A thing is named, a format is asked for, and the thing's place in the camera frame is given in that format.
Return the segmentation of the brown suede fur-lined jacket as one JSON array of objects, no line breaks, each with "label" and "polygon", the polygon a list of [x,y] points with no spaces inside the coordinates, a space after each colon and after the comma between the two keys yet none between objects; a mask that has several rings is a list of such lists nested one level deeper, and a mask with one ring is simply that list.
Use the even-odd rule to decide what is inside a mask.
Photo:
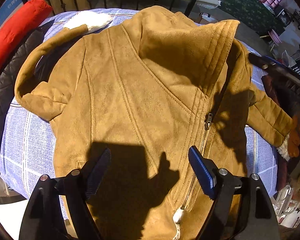
[{"label": "brown suede fur-lined jacket", "polygon": [[189,148],[245,176],[246,126],[286,142],[292,119],[252,83],[238,25],[153,6],[97,34],[65,27],[22,65],[15,97],[50,123],[57,176],[111,150],[88,204],[104,239],[194,239],[212,203]]}]

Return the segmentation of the blue plaid bed sheet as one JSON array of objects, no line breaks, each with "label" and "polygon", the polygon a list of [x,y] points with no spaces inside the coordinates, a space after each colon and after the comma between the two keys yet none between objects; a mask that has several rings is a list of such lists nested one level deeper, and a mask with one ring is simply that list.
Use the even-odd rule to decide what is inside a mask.
[{"label": "blue plaid bed sheet", "polygon": [[[132,18],[135,10],[94,9],[81,12],[65,12],[48,18],[41,26],[44,37],[38,42],[54,37],[76,18],[90,15],[101,19],[108,16],[115,26]],[[275,194],[277,181],[277,157],[275,148],[247,126],[247,169],[256,172],[263,180],[269,195]],[[9,104],[0,147],[0,175],[4,181],[22,196],[29,198],[39,177],[46,173],[55,176],[53,154],[56,139],[51,126],[40,117],[24,109],[15,99]]]}]

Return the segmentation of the black dark coat pile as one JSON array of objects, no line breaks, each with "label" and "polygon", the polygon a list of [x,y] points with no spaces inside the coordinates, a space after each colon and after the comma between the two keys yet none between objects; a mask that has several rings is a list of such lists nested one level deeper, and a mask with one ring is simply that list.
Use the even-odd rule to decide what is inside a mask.
[{"label": "black dark coat pile", "polygon": [[[300,75],[268,56],[249,53],[249,62],[266,72],[261,77],[266,94],[290,117],[298,119],[296,131],[300,135]],[[298,157],[289,161],[278,158],[276,191],[300,175],[300,145]]]}]

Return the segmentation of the black quilted jacket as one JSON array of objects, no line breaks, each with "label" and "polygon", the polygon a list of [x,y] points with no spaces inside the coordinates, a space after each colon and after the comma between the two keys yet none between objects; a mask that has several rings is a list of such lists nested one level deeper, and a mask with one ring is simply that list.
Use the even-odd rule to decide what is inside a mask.
[{"label": "black quilted jacket", "polygon": [[6,115],[14,98],[14,85],[18,72],[31,51],[43,42],[44,35],[52,26],[53,20],[30,32],[18,44],[0,71],[0,149]]}]

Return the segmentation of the red puffer jacket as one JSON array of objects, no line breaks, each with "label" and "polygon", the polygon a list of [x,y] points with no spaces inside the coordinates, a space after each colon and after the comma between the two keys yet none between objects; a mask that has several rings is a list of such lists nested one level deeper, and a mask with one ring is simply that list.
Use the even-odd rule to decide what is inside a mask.
[{"label": "red puffer jacket", "polygon": [[52,7],[44,0],[30,0],[6,21],[0,29],[0,70],[26,34],[36,29],[51,12]]}]

